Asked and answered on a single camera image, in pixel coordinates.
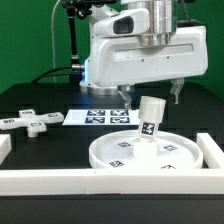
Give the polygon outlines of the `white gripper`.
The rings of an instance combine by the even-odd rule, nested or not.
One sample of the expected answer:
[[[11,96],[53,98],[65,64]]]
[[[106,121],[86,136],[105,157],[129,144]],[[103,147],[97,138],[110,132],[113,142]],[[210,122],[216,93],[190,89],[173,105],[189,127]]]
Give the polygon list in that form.
[[[178,104],[183,77],[203,75],[207,68],[206,28],[196,26],[178,28],[163,46],[142,47],[137,36],[100,38],[87,59],[87,78],[98,87],[118,86],[125,109],[130,110],[128,84],[174,79],[169,97]]]

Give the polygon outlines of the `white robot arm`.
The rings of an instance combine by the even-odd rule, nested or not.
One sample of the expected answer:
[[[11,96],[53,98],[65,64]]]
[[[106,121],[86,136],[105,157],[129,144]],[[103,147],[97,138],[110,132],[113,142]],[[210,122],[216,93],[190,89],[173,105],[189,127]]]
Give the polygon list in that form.
[[[120,94],[131,107],[132,85],[171,80],[177,95],[186,77],[208,68],[206,27],[193,20],[179,22],[183,0],[121,0],[121,11],[93,6],[90,55],[81,89],[95,94]]]

